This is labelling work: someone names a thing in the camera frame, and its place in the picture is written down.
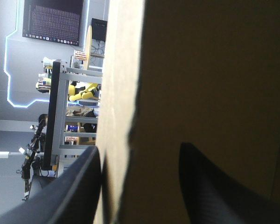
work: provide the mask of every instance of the metal frame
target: metal frame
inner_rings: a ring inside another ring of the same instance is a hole
[[[101,84],[103,73],[98,71],[72,68],[67,68],[66,73],[61,73],[60,66],[60,61],[53,62],[52,86],[54,86],[54,88],[51,89],[50,94],[44,165],[42,168],[44,170],[51,169],[51,166],[55,165],[54,161],[58,161],[58,159],[56,160],[56,156],[80,155],[87,148],[87,146],[65,145],[65,136],[96,137],[96,133],[64,132],[65,122],[81,122],[92,124],[98,123],[97,118],[66,116],[66,107],[68,103],[68,87],[70,80]]]

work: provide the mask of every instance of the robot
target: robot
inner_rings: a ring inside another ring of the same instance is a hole
[[[52,66],[55,60],[51,60],[48,58],[43,59],[43,67],[44,72],[39,74],[38,82],[36,83],[36,89],[41,93],[50,92],[51,88],[51,78],[52,78]],[[63,71],[66,72],[66,63],[62,64]],[[84,86],[79,85],[77,82],[71,82],[69,85],[69,101],[74,102],[80,99],[89,99],[95,97],[97,91],[100,90],[100,85],[96,83],[85,83]]]

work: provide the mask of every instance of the wall-mounted screen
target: wall-mounted screen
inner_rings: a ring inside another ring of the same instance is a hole
[[[83,0],[25,0],[23,37],[79,45]]]

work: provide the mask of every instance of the led light strip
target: led light strip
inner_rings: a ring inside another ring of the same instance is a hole
[[[13,32],[11,32],[9,35],[7,35],[5,37],[5,52],[4,52],[4,67],[3,67],[3,71],[4,73],[7,75],[8,77],[8,81],[7,81],[7,101],[10,103],[11,106],[15,107],[15,108],[28,108],[30,107],[32,104],[34,104],[35,102],[45,102],[48,103],[49,100],[47,99],[35,99],[32,102],[30,102],[27,105],[18,105],[15,104],[11,101],[10,99],[10,83],[11,83],[11,75],[7,70],[7,41],[8,38],[11,37],[13,34],[15,34],[18,31],[18,25],[19,25],[19,11],[20,11],[20,1],[21,0],[17,0],[17,11],[16,11],[16,18],[15,18],[15,30]],[[86,13],[86,19],[87,21],[85,21],[85,34],[84,34],[84,46],[85,46],[85,42],[86,42],[86,33],[87,33],[87,24],[88,24],[88,13],[89,13],[89,4],[90,4],[90,0],[87,1],[87,13]]]

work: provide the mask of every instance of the wooden board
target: wooden board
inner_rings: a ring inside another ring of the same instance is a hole
[[[280,145],[280,1],[145,4],[110,3],[97,139],[105,223],[189,223],[183,141],[269,198]]]
[[[85,47],[84,47],[84,52],[87,56],[86,61],[84,61],[85,65],[86,65],[86,67],[84,68],[85,70],[89,69],[91,46],[92,46],[92,28],[91,28],[91,26],[89,26],[87,29],[86,42],[85,42]]]

